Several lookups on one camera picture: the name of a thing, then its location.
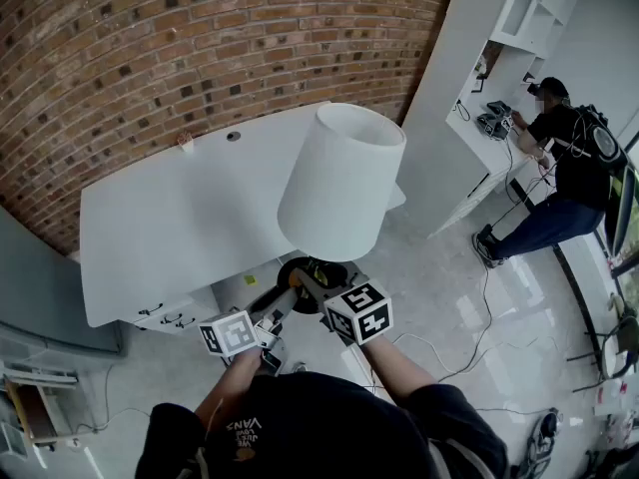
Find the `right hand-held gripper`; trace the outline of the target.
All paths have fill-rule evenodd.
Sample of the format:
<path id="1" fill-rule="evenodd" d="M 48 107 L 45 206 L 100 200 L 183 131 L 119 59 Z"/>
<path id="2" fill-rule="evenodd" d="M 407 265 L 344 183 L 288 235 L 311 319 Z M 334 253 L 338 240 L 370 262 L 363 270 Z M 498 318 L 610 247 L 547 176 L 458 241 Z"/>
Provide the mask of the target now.
<path id="1" fill-rule="evenodd" d="M 357 273 L 345 281 L 352 287 L 340 293 L 340 286 L 329 288 L 301 268 L 294 274 L 318 306 L 323 306 L 330 328 L 339 336 L 363 345 L 393 327 L 392 303 L 376 279 L 354 286 Z"/>

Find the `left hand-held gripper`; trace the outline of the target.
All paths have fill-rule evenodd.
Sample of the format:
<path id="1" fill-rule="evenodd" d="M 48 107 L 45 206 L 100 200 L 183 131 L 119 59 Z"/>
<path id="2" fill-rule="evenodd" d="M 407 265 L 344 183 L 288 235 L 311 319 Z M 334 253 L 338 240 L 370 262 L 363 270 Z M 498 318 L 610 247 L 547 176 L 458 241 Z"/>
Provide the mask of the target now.
<path id="1" fill-rule="evenodd" d="M 283 322 L 295 310 L 299 297 L 293 287 L 274 286 L 256 298 L 247 310 L 221 315 L 198 325 L 210 355 L 221 357 L 226 365 L 248 350 L 261 353 L 263 374 L 278 376 L 288 359 L 284 340 L 280 337 Z M 260 318 L 252 322 L 251 318 Z"/>

